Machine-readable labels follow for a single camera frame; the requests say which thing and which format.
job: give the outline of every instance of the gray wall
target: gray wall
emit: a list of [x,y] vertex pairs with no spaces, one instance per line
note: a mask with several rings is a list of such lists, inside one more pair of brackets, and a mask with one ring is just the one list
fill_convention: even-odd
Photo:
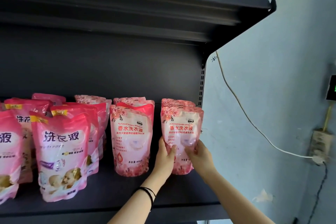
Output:
[[[226,44],[219,54],[228,83],[258,128],[281,149],[306,154],[312,129],[324,119],[325,79],[336,58],[335,0],[277,0],[277,4],[274,14]],[[277,224],[292,223],[294,217],[306,220],[323,168],[271,147],[243,115],[213,56],[206,68],[201,139],[216,167],[249,200],[262,189],[274,195],[273,202],[254,204]],[[325,191],[321,201],[325,207],[336,201],[335,179],[330,175],[326,184],[333,196]],[[330,218],[316,223],[331,223]]]

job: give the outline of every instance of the human hand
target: human hand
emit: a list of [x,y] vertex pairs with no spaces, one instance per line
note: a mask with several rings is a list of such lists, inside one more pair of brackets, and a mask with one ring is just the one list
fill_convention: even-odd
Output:
[[211,172],[216,172],[212,155],[201,140],[198,140],[195,148],[186,147],[184,150],[189,156],[192,166],[204,181],[206,181]]
[[162,185],[166,182],[173,171],[176,150],[177,146],[173,145],[170,153],[168,154],[163,137],[160,138],[159,150],[156,154],[155,166],[152,174],[160,179]]

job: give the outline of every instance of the black hair tie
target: black hair tie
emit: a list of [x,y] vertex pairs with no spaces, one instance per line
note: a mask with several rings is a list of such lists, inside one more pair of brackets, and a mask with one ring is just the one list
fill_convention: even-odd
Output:
[[137,189],[135,189],[135,190],[133,191],[132,196],[133,196],[133,194],[134,194],[135,192],[137,192],[138,190],[143,190],[143,191],[146,192],[147,195],[149,196],[149,198],[150,198],[150,202],[152,203],[152,206],[150,207],[150,211],[151,211],[151,210],[153,209],[153,203],[154,203],[154,200],[153,200],[153,197],[152,197],[152,195],[151,195],[151,193],[150,193],[149,191],[151,191],[151,192],[154,194],[154,196],[156,197],[155,193],[154,193],[150,188],[146,188],[146,187],[138,187]]

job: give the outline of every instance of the wall socket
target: wall socket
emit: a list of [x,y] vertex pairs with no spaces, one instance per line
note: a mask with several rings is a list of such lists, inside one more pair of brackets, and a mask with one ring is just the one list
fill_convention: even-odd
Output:
[[317,155],[328,161],[331,142],[334,135],[328,132],[323,132],[322,129],[313,130],[311,137],[309,156]]

